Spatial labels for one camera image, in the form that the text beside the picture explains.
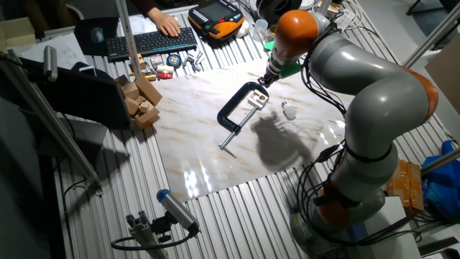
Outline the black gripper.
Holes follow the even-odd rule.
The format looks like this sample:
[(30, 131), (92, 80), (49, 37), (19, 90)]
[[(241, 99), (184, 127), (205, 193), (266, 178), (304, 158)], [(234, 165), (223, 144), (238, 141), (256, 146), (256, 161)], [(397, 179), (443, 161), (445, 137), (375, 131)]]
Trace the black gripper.
[(273, 82), (279, 79), (279, 73), (273, 72), (269, 68), (266, 70), (264, 77), (260, 77), (257, 79), (258, 83), (265, 88), (269, 88)]

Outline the person hand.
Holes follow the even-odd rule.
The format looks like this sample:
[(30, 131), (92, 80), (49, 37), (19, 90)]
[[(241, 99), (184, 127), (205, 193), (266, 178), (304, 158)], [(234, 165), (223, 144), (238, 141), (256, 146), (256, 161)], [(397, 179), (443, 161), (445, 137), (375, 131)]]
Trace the person hand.
[(180, 25), (178, 21), (174, 17), (163, 13), (158, 8), (155, 7), (148, 11), (147, 16), (164, 35), (177, 37), (180, 34)]

